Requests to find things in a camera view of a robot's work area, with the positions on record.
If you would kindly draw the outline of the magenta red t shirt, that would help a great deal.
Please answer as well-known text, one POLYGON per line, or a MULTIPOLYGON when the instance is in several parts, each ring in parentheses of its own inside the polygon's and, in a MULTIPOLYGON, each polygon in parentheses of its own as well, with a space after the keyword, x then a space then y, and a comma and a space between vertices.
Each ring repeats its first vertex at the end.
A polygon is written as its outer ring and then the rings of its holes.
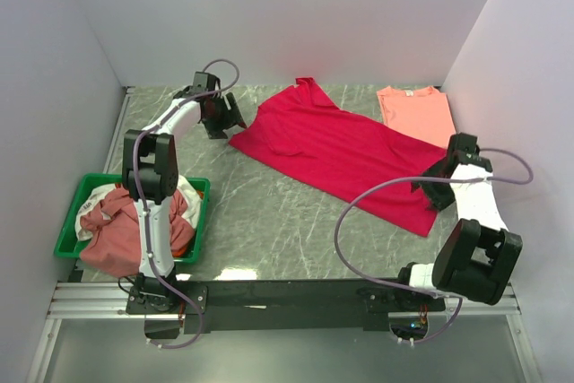
POLYGON ((299 78, 263 102, 230 145, 345 202, 382 182, 419 176, 446 154, 340 109, 312 78, 299 78))

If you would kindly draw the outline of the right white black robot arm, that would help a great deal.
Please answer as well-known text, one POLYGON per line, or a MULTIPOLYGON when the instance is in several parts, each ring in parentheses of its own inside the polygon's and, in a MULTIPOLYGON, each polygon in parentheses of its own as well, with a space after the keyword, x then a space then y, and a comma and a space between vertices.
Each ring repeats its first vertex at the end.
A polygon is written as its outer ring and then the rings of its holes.
POLYGON ((410 263, 394 288, 398 307, 413 310, 425 291, 449 293, 474 302, 499 302, 522 251, 523 241, 501 219, 492 188, 491 161, 478 139, 459 133, 449 138, 447 155, 423 172, 455 183, 413 182, 437 211, 454 205, 458 221, 432 264, 410 263))

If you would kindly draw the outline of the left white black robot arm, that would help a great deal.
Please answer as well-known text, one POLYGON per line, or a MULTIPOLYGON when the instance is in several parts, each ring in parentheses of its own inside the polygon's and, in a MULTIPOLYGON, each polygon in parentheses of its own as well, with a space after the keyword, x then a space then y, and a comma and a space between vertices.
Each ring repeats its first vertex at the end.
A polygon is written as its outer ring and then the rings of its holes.
POLYGON ((170 249, 170 205, 178 185, 176 140, 203 125, 210 139, 223 140, 235 126, 247 125, 230 86, 207 70, 176 92, 167 111, 144 128, 124 136, 122 184, 134 200, 141 260, 135 294, 160 313, 177 307, 175 263, 170 249))

